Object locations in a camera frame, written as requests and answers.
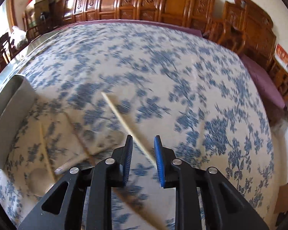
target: blurry round object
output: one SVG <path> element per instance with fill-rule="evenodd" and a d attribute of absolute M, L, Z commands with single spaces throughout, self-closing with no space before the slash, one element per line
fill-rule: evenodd
<path fill-rule="evenodd" d="M 34 169 L 28 177 L 28 188 L 36 196 L 43 197 L 52 188 L 51 177 L 47 169 Z"/>

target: purple cushion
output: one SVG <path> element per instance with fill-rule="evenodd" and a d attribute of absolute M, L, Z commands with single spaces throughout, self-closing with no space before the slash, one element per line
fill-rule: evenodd
<path fill-rule="evenodd" d="M 273 83 L 268 73 L 262 67 L 260 67 L 255 61 L 253 61 L 244 54 L 241 56 L 241 60 L 244 66 L 248 69 L 248 72 L 252 77 L 252 80 L 254 81 L 260 96 L 266 97 L 276 106 L 283 109 L 285 107 L 283 97 L 277 90 L 275 84 Z"/>

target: blue floral pattern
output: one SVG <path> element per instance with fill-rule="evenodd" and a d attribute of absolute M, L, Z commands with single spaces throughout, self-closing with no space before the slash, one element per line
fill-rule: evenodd
<path fill-rule="evenodd" d="M 248 71 L 228 49 L 168 28 L 100 23 L 59 32 L 19 68 L 38 100 L 0 170 L 0 202 L 16 226 L 38 201 L 27 187 L 30 172 L 44 165 L 38 121 L 47 129 L 54 169 L 80 154 L 77 142 L 68 140 L 63 112 L 88 144 L 105 131 L 124 132 L 101 92 L 115 97 L 146 146 L 152 149 L 160 135 L 193 167 L 217 167 L 261 217 L 267 214 L 275 185 L 268 120 Z M 136 144 L 124 195 L 173 229 L 175 190 L 160 188 Z M 115 194 L 112 204 L 113 229 L 151 229 Z"/>

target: tablecloth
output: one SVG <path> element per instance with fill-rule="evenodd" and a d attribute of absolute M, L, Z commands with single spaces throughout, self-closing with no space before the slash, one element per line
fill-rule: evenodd
<path fill-rule="evenodd" d="M 63 112 L 96 149 L 108 132 L 127 133 L 103 100 L 116 101 L 145 146 L 155 135 L 193 167 L 217 167 L 264 217 L 275 185 L 274 153 L 264 107 L 248 71 L 230 50 L 194 35 L 131 23 L 78 25 L 51 37 L 20 64 L 38 99 L 0 170 L 0 203 L 18 226 L 39 197 L 27 179 L 44 165 L 38 122 L 52 166 L 81 150 Z M 102 160 L 111 150 L 96 156 Z M 129 182 L 133 202 L 174 229 L 175 190 L 134 144 Z M 112 194 L 113 229 L 153 229 Z"/>

